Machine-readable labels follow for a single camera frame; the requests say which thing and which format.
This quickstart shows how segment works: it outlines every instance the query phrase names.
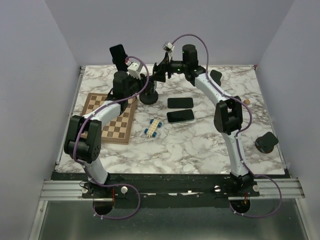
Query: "table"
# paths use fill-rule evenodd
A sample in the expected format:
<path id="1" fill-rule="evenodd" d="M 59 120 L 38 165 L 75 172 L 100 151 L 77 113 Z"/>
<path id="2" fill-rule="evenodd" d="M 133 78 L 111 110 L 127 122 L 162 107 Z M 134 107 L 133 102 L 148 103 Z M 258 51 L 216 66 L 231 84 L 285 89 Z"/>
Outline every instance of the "table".
<path id="1" fill-rule="evenodd" d="M 271 123 L 259 88 L 253 66 L 209 66 L 222 73 L 221 87 L 232 96 L 249 99 L 253 114 L 251 127 L 242 134 L 242 143 L 248 166 L 255 174 L 284 174 L 280 151 L 259 152 L 254 144 L 256 138 L 272 131 Z M 73 114 L 82 112 L 89 93 L 108 93 L 112 88 L 113 65 L 87 66 L 79 89 Z M 222 135 L 213 124 L 215 107 L 184 75 L 175 74 L 166 83 L 157 83 L 158 101 L 144 105 L 140 101 L 134 116 L 128 145 L 103 143 L 100 159 L 110 173 L 141 174 L 226 174 L 230 161 Z M 168 123 L 168 98 L 193 98 L 195 120 Z M 157 129 L 156 138 L 147 138 L 144 130 L 150 119 L 163 123 Z M 243 109 L 243 125 L 249 122 L 249 114 Z M 62 153 L 58 167 L 60 173 L 82 173 L 82 167 L 70 156 Z"/>

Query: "gray wall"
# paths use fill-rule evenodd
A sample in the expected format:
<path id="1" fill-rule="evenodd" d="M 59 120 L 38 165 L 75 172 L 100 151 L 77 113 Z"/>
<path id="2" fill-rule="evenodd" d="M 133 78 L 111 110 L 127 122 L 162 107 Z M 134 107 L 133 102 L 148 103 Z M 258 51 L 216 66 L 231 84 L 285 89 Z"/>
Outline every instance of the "gray wall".
<path id="1" fill-rule="evenodd" d="M 290 172 L 299 177 L 320 236 L 320 1 L 296 0 L 257 76 Z"/>
<path id="2" fill-rule="evenodd" d="M 109 47 L 123 44 L 149 64 L 164 56 L 165 41 L 192 33 L 208 45 L 210 64 L 257 64 L 293 0 L 45 0 L 81 65 L 111 64 Z M 200 63 L 201 43 L 194 43 Z"/>
<path id="3" fill-rule="evenodd" d="M 0 239 L 28 239 L 78 80 L 43 0 L 0 1 Z"/>

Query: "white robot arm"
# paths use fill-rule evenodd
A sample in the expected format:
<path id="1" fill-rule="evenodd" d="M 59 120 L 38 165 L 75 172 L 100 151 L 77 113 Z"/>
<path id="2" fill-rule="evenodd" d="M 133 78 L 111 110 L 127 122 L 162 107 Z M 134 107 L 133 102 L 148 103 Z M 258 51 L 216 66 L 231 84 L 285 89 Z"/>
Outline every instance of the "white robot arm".
<path id="1" fill-rule="evenodd" d="M 87 119 L 90 115 L 97 113 L 91 118 L 91 120 L 96 120 L 101 122 L 101 130 L 102 130 L 104 126 L 106 126 L 112 119 L 121 115 L 121 105 L 118 103 L 109 105 L 110 103 L 112 103 L 112 101 L 105 101 L 95 111 L 90 112 L 84 115 L 83 117 Z M 98 183 L 104 184 L 106 182 L 108 178 L 108 172 L 102 165 L 100 157 L 97 157 L 97 159 L 92 161 L 91 163 L 83 161 L 83 166 L 86 168 L 86 171 L 89 173 L 89 175 L 93 179 L 95 179 Z"/>
<path id="2" fill-rule="evenodd" d="M 211 79 L 211 82 L 223 93 L 224 90 L 213 80 Z M 213 88 L 213 86 L 209 83 L 209 81 L 206 78 L 206 74 L 202 73 L 199 76 L 195 78 L 194 85 L 196 88 L 201 90 L 214 104 L 214 106 L 217 106 L 217 104 L 220 101 L 227 101 L 228 98 L 225 96 L 222 96 L 216 89 Z M 230 159 L 230 168 L 231 173 L 234 176 L 244 176 L 248 174 L 248 170 L 245 168 L 245 166 L 241 163 L 241 159 L 238 153 L 237 144 L 236 144 L 236 132 L 232 131 L 230 135 L 222 132 L 222 136 L 224 138 L 226 148 L 228 150 L 229 159 Z M 241 141 L 241 134 L 238 134 L 238 142 L 239 147 L 241 151 L 241 155 L 243 158 L 243 161 L 246 163 L 244 148 Z"/>

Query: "black smartphone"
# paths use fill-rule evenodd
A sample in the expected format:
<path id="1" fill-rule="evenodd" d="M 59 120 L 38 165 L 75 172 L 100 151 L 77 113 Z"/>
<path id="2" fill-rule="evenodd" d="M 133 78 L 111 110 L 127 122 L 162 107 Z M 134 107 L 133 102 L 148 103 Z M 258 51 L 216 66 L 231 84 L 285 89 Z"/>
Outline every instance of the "black smartphone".
<path id="1" fill-rule="evenodd" d="M 166 116 L 168 118 L 168 122 L 171 124 L 192 121 L 195 119 L 194 112 L 191 109 L 171 111 L 168 112 Z"/>
<path id="2" fill-rule="evenodd" d="M 174 97 L 168 98 L 169 109 L 192 109 L 194 100 L 192 97 Z"/>
<path id="3" fill-rule="evenodd" d="M 118 71 L 128 71 L 128 66 L 125 63 L 126 57 L 128 56 L 125 52 L 124 46 L 119 44 L 117 46 L 112 46 L 109 48 L 112 62 L 116 66 Z"/>

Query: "chess board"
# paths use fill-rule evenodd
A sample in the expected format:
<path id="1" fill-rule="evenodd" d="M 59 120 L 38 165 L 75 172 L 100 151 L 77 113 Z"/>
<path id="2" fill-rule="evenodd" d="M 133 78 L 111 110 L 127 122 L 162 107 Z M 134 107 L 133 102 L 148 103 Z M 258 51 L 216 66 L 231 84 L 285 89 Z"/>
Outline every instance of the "chess board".
<path id="1" fill-rule="evenodd" d="M 101 106 L 107 94 L 104 93 L 89 93 L 81 115 L 91 113 Z M 128 106 L 125 111 L 118 117 L 111 120 L 102 130 L 101 141 L 103 143 L 113 144 L 128 144 L 130 139 L 131 127 L 134 121 L 135 111 L 137 109 L 137 98 L 128 100 Z"/>

